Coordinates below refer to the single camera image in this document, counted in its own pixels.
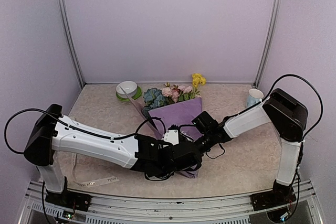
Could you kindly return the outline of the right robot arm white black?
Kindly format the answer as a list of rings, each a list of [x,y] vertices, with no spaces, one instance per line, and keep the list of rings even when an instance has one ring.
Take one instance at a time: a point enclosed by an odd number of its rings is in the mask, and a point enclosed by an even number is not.
[[[272,188],[286,194],[298,168],[308,109],[281,89],[263,102],[218,123],[211,123],[197,141],[201,154],[226,148],[226,156],[206,160],[202,179],[215,195]]]

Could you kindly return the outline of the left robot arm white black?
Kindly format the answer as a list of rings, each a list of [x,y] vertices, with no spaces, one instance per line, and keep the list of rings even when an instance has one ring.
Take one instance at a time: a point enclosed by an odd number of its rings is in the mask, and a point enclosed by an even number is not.
[[[146,179],[166,180],[176,172],[201,167],[195,143],[180,141],[178,130],[168,130],[162,139],[132,133],[119,135],[80,124],[52,104],[41,111],[24,150],[24,157],[38,167],[46,188],[61,194],[67,187],[56,152],[71,152],[111,162],[141,172]]]

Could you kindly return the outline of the purple wrapping paper sheet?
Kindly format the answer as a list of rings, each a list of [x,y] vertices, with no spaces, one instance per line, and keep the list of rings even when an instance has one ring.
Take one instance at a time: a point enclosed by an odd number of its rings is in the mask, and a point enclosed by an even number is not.
[[[138,103],[132,97],[127,97],[130,102],[144,119],[149,119],[151,116],[161,118],[166,127],[172,125],[183,125],[182,129],[187,136],[196,140],[201,136],[200,132],[191,127],[192,120],[202,112],[202,98],[196,97],[191,100],[173,103],[157,109],[143,112],[143,105]]]

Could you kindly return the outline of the blue hydrangea fake flower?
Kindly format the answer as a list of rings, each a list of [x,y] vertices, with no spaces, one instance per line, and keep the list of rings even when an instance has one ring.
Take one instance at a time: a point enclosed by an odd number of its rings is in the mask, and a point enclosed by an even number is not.
[[[157,88],[150,88],[144,92],[143,95],[145,106],[143,112],[157,109],[167,105],[165,96],[162,94],[162,90]]]

